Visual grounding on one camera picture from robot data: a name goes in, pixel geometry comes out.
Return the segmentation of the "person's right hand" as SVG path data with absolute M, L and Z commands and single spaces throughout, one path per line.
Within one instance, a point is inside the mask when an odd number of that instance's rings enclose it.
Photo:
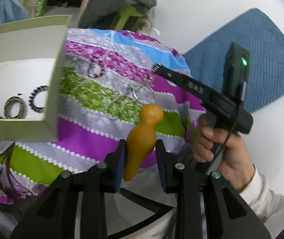
M 207 116 L 201 115 L 193 137 L 194 158 L 201 163 L 213 161 L 213 145 L 223 142 L 226 142 L 226 150 L 217 171 L 240 193 L 248 186 L 255 173 L 246 145 L 238 133 L 229 134 L 224 129 L 210 128 Z

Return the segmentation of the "white sleeve forearm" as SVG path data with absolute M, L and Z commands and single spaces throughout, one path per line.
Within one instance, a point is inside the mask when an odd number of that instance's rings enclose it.
M 269 178 L 257 171 L 256 165 L 251 181 L 240 196 L 252 208 L 262 222 L 270 220 L 284 211 L 284 195 L 277 194 L 269 188 Z

